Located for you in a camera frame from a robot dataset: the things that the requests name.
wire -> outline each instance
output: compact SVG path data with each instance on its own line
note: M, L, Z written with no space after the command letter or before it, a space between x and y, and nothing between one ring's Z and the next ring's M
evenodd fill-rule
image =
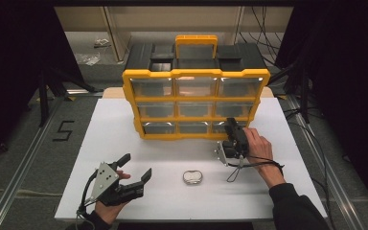
M282 39L280 39L280 37L277 35L277 33L275 32L274 34L275 34L275 35L277 36L277 38L279 39L280 43L282 43Z
M229 175L229 177L226 179L226 182L228 183L232 183L232 182L235 182L236 178L238 177L238 174L239 174L239 171L241 170L241 167L237 167L235 168L234 172L232 172L231 175ZM230 178L232 177L232 175L235 174L235 178L233 178L232 180L230 180Z
M248 43L247 42L247 40L244 38L244 36L242 35L242 33L239 33L239 35L241 36L241 38L243 39L243 41L244 41L244 43ZM270 63L270 64L272 64L273 66L276 66L276 64L273 62L273 61L271 61L271 60L269 60L269 59L267 59L265 56L261 56L265 61L267 61L268 63Z
M319 109L318 107L308 107L307 109ZM286 120L289 120L290 118L292 118L294 115L297 115L298 113L301 112L301 108L293 108L293 109L288 109L288 110L284 110L283 111L284 113L287 113L287 112L291 112L290 114L288 114L286 116ZM311 116L314 116L314 117L317 117L317 118L321 118L319 116L316 116L314 114L311 114L311 113L308 113L310 114Z
M75 224L76 230L79 230L79 226L78 226L79 218L80 218L80 219L83 219L83 217L82 217L81 215L77 214L77 216L76 216L76 224ZM91 226L92 226L92 230L95 230L95 224L94 224L92 221L90 221L90 220L88 220L88 219L85 219L85 221L86 221L87 223L91 224Z
M279 163L277 163L274 160L271 159L267 159L267 158L263 158L263 157L259 157L259 156L252 156L252 155L247 155L246 157L248 158L255 158L255 159L261 159L261 160L265 160L264 162L258 162L258 163L254 163L254 164L247 164L247 165L234 165L231 163L228 163L228 166L230 167L236 167L236 169L229 175L229 177L226 179L226 182L232 183L236 180L236 178L238 177L239 171L243 168L250 168L250 167L257 167L257 166L261 166L261 165L274 165L276 166L279 170L280 173L283 175L283 167L284 165L280 165Z
M243 15L243 12L242 11L244 11L244 7L241 7L241 12L240 12L239 17L238 17L238 24L237 24L236 32L235 32L234 45L235 45L235 42L237 42L236 36L238 34L238 30L240 29L240 26L239 25L241 24L241 17Z
M85 198L86 198L86 193L88 191L89 185L91 184L91 182L95 179L95 177L97 176L97 172L98 170L95 170L94 173L92 173L91 176L89 176L88 181L86 182L85 188L82 192L82 198L81 198L81 203L80 203L80 207L77 210L77 214L78 215L82 215L83 217L87 218L88 214L86 213L86 207L88 205L91 205L92 203L85 205Z
M260 29L261 29L261 32L260 32L260 34L259 34L258 41L260 41L260 37L261 37L261 35L263 34L263 35L264 35L265 42L266 42L267 50L268 50L268 52L270 53L271 58L272 58L273 60L275 60L275 58L274 58L274 57L273 57L273 55L271 54L271 51L270 51L269 47L271 47L271 48L272 48L272 51L273 51L274 55L277 57L276 51L273 49L273 46L272 46L272 44L271 44L270 40L268 39L268 37L267 37L267 35L266 35L266 33L265 33L265 16L266 16L266 13L267 13L267 7L262 7L262 15L263 15L262 24L261 24L261 22L260 22L260 20L259 20L259 18L258 18L258 16L257 16L257 14L255 13L255 10L254 10L254 8L253 8L253 7L252 7L252 11L253 11L253 14L254 14L254 16L255 16L255 18L256 18L256 21L258 22L258 25L259 25Z
M270 87L277 87L277 86L280 86L282 84L285 84L286 82L281 82L281 83L278 83L278 84L270 84Z
M320 184L320 186L324 189L324 193L325 193L325 199L326 199L326 204L327 204L327 208L326 211L328 213L328 216L330 218L330 223L333 229L336 229L336 227L334 226L334 219L331 213L331 203L330 203L330 193L329 193L329 185L328 185L328 172L327 172L327 164L325 162L326 158L325 158L325 152L322 150L322 146L321 143L318 141L318 139L315 137L315 135L306 127L304 126L300 126L299 124L296 123L292 123L292 122L288 122L290 125L295 125L298 126L300 128L303 128L314 140L315 142L318 144L319 150L321 151L321 156L322 156L322 162L323 162L323 166L324 166L324 185L322 185L321 183L319 183L319 181L316 181L312 178L313 181L317 182L318 184Z
M254 36L252 35L252 33L250 33L250 32L248 32L248 33L249 33L249 36L250 36L253 40L255 40L257 44L262 44L262 45L264 45L264 46L267 46L267 45L268 45L267 43L263 43L263 42L259 41L258 39L256 39L256 37L254 37ZM268 46L270 46L270 48L272 48L272 49L280 50L280 48L279 48L279 47L271 46L271 45L268 45Z

white table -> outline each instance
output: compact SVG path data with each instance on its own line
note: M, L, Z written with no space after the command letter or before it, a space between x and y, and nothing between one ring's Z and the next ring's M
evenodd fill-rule
M251 126L272 143L275 160L285 165L286 181L294 184L298 194L308 196L326 217L277 99L261 100ZM103 161L111 163L131 153L132 159L122 167L132 174L125 183L139 181L148 168L152 168L152 178L145 186L144 197L132 200L118 216L120 221L272 219L273 204L257 172L243 169L235 182L226 182L235 168L224 167L217 160L215 148L215 141L202 139L140 139L133 127L129 103L124 99L100 99L55 218L74 219L83 188L94 169ZM183 182L183 173L188 170L203 173L201 184Z

black sleeve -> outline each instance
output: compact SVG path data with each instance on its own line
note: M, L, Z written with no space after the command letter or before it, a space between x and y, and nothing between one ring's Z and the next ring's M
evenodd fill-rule
M299 196L292 184L280 184L269 190L273 200L276 229L330 229L319 211L305 195Z
M81 224L78 224L77 227L79 230L108 230L112 227L112 225L107 224L97 215L95 211L92 211L87 220ZM76 230L76 224L73 223L69 225L65 230Z

yellow storage organizer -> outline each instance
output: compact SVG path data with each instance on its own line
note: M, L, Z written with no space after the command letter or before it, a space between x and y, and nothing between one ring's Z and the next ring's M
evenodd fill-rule
M210 35L187 37L189 41L178 36L175 46L140 44L130 51L123 73L124 92L141 138L221 140L227 138L227 117L235 117L241 126L254 119L270 77L257 47L215 43L210 48L214 58L191 57L191 52L177 58L177 45L218 41Z

plastic drawer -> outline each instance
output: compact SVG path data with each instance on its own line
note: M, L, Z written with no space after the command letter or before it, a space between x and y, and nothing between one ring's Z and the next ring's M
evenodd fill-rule
M173 117L174 103L137 103L140 116L143 118Z
M175 123L142 123L145 134L174 134Z
M180 122L178 127L180 133L208 133L208 122Z
M171 96L172 79L130 79L136 97Z
M212 113L212 102L178 102L178 116L207 117Z
M205 97L215 95L216 79L209 77L181 77L175 80L177 95L185 97Z
M221 78L218 95L220 97L256 97L263 78L229 79Z
M245 117L249 116L252 102L217 102L217 117Z

